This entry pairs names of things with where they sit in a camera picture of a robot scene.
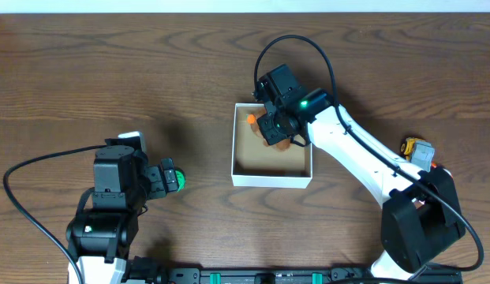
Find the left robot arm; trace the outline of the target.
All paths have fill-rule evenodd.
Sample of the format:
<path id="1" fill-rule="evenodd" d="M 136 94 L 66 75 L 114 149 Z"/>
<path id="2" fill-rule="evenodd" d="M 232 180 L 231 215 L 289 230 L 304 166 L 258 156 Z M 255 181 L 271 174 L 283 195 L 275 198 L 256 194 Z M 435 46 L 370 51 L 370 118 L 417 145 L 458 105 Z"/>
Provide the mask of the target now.
<path id="1" fill-rule="evenodd" d="M 150 165 L 140 136 L 107 139 L 95 153 L 94 186 L 80 198 L 66 230 L 70 283 L 166 283 L 154 260 L 129 258 L 146 203 L 185 187 L 171 158 Z"/>

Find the yellow grey toy truck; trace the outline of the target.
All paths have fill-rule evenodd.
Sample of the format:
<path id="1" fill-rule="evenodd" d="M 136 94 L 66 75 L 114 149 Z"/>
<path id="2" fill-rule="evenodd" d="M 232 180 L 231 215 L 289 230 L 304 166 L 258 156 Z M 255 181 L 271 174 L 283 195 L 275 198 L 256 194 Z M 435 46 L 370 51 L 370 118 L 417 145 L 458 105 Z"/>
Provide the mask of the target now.
<path id="1" fill-rule="evenodd" d="M 432 163 L 435 148 L 421 138 L 407 137 L 402 142 L 400 152 L 407 161 L 419 166 L 422 170 L 429 172 L 433 167 L 436 167 Z"/>

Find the brown plush toy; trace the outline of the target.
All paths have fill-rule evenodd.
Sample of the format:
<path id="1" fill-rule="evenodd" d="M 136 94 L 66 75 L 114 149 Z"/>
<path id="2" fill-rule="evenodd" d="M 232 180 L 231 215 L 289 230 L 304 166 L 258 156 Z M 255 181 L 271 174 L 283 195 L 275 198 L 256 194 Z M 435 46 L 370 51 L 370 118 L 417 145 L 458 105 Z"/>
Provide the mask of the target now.
<path id="1" fill-rule="evenodd" d="M 265 147 L 268 147 L 267 141 L 264 139 L 263 135 L 261 134 L 259 125 L 257 123 L 257 119 L 260 118 L 261 116 L 263 116 L 264 114 L 266 114 L 266 110 L 263 107 L 261 107 L 259 110 L 255 111 L 251 114 L 248 114 L 246 120 L 247 120 L 248 124 L 250 125 L 252 132 L 256 136 L 258 136 L 259 138 L 262 139 L 263 145 Z M 273 145 L 273 148 L 276 151 L 282 152 L 282 151 L 286 151 L 290 147 L 290 145 L 291 145 L 290 140 L 285 139 L 285 140 L 282 140 L 282 141 L 278 142 L 277 144 Z"/>

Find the green round lid toy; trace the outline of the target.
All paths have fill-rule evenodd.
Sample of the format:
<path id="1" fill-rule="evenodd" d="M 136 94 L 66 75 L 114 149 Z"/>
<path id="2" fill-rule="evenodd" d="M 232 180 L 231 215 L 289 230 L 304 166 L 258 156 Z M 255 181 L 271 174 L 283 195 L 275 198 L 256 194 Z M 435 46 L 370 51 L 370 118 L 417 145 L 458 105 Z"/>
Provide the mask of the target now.
<path id="1" fill-rule="evenodd" d="M 186 185 L 185 173 L 181 168 L 175 169 L 176 178 L 178 181 L 178 192 L 181 191 Z"/>

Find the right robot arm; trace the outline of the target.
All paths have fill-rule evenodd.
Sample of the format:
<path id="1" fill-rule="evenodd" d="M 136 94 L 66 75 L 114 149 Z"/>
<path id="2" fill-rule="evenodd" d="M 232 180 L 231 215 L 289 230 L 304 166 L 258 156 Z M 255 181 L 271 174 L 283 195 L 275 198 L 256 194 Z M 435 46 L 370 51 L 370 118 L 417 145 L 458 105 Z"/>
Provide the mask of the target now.
<path id="1" fill-rule="evenodd" d="M 465 235 L 449 171 L 395 154 L 351 118 L 334 92 L 306 91 L 281 65 L 257 79 L 254 97 L 265 106 L 257 122 L 267 144 L 301 136 L 335 158 L 379 204 L 384 251 L 370 268 L 373 277 L 411 280 Z"/>

